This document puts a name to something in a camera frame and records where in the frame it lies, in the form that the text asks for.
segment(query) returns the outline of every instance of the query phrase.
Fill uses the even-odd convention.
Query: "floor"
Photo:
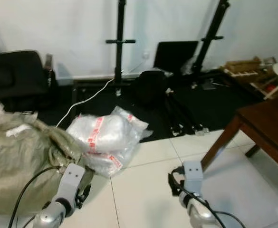
[[[167,173],[200,160],[222,131],[145,142],[119,175],[95,176],[91,195],[61,228],[191,228],[186,210],[171,196]],[[215,210],[236,215],[248,228],[278,228],[278,165],[263,151],[248,159],[253,142],[239,132],[204,173],[202,193]],[[221,216],[227,228],[240,227]],[[0,217],[0,228],[9,218]],[[28,218],[18,218],[21,228]]]

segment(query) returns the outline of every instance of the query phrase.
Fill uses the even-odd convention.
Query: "white plastic bag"
[[[130,162],[140,139],[151,135],[147,126],[117,106],[106,116],[80,115],[67,132],[80,141],[87,166],[110,177]]]

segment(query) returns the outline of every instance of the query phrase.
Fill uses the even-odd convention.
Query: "black light stand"
[[[192,65],[192,71],[194,74],[200,73],[202,69],[202,63],[205,59],[211,42],[213,40],[223,39],[223,36],[217,36],[217,32],[223,20],[224,14],[229,6],[230,4],[228,0],[220,0],[206,37],[201,39],[201,41],[203,41],[203,46],[201,47],[196,62]]]
[[[116,44],[116,58],[115,58],[115,85],[116,94],[121,94],[120,86],[122,85],[122,50],[124,43],[135,43],[134,39],[123,39],[124,30],[124,15],[125,15],[126,0],[119,0],[118,3],[118,22],[117,22],[117,38],[106,40],[107,44]]]

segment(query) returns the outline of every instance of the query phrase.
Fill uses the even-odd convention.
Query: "brown wooden table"
[[[238,130],[242,130],[256,144],[246,156],[252,156],[261,148],[278,163],[278,98],[276,98],[237,110],[232,121],[202,159],[203,170],[206,170],[223,151]]]

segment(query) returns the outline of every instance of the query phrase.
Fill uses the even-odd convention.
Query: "white wall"
[[[278,60],[278,0],[230,0],[219,35],[208,53],[214,64],[275,56]],[[128,0],[125,71],[151,55],[137,72],[153,65],[159,41],[197,40],[209,26],[218,0]],[[54,54],[59,77],[113,73],[117,0],[0,0],[0,51],[35,49]]]

